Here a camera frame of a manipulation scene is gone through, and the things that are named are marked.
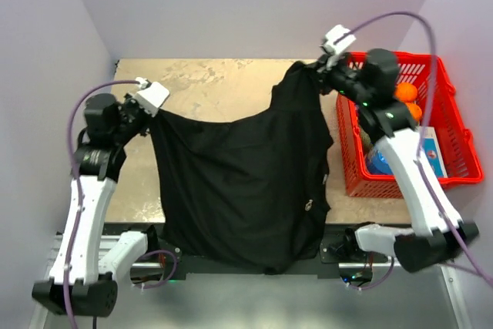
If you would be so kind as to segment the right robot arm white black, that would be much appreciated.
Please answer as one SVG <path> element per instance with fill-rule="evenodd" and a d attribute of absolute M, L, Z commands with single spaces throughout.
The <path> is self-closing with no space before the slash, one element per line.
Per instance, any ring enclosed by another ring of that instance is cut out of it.
<path fill-rule="evenodd" d="M 358 121 L 374 149 L 386 159 L 411 216 L 408 228 L 360 223 L 346 229 L 330 252 L 353 262 L 369 253 L 398 260 L 409 273 L 456 258 L 479 235 L 441 188 L 420 143 L 417 122 L 396 95 L 397 56 L 372 49 L 359 69 L 346 52 L 325 51 L 315 62 L 323 91 L 335 90 L 357 106 Z"/>

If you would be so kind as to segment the black garment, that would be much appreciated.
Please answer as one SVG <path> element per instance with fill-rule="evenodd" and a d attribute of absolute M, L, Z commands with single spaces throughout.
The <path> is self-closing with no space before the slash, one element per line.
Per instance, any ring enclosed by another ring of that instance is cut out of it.
<path fill-rule="evenodd" d="M 253 116 L 212 123 L 159 111 L 149 131 L 164 237 L 192 255 L 267 274 L 314 257 L 330 209 L 334 142 L 319 91 L 315 69 L 295 62 Z"/>

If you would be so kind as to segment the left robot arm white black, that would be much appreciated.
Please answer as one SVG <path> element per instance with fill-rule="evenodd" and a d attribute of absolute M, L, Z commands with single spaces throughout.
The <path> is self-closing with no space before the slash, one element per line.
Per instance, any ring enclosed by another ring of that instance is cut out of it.
<path fill-rule="evenodd" d="M 32 298 L 55 315 L 108 317 L 116 305 L 118 282 L 138 259 L 159 254 L 155 227 L 131 228 L 120 234 L 104 256 L 99 254 L 106 211 L 116 190 L 125 145 L 145 135 L 149 121 L 169 93 L 127 94 L 118 102 L 110 93 L 88 98 L 86 127 L 79 133 L 77 175 L 71 182 L 69 215 L 55 263 L 46 280 L 32 288 Z"/>

